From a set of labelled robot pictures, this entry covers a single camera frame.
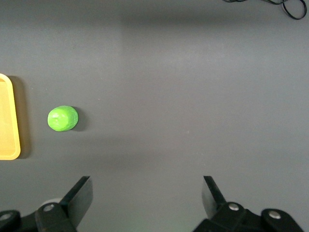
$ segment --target yellow plastic container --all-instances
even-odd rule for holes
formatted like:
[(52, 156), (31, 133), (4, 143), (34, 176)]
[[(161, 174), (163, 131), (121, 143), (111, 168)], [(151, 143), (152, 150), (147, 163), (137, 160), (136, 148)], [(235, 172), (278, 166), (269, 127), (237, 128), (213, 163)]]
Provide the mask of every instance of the yellow plastic container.
[(0, 160), (14, 160), (20, 154), (13, 85), (0, 74)]

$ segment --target gray table surface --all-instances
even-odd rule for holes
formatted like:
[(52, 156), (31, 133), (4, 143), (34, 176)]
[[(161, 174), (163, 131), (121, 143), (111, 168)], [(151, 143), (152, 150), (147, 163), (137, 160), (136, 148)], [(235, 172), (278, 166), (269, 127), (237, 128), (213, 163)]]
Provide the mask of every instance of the gray table surface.
[[(79, 231), (190, 232), (212, 175), (309, 231), (308, 45), (309, 16), (258, 0), (1, 1), (22, 154), (0, 161), (0, 210), (26, 215), (90, 175)], [(59, 105), (75, 129), (48, 127)]]

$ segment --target green clay ball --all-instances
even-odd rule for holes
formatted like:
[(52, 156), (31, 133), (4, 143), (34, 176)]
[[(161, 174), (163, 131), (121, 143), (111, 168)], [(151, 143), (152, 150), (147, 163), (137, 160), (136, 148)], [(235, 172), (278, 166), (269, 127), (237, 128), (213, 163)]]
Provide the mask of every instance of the green clay ball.
[(78, 113), (73, 107), (62, 105), (48, 114), (47, 122), (55, 131), (68, 131), (76, 126)]

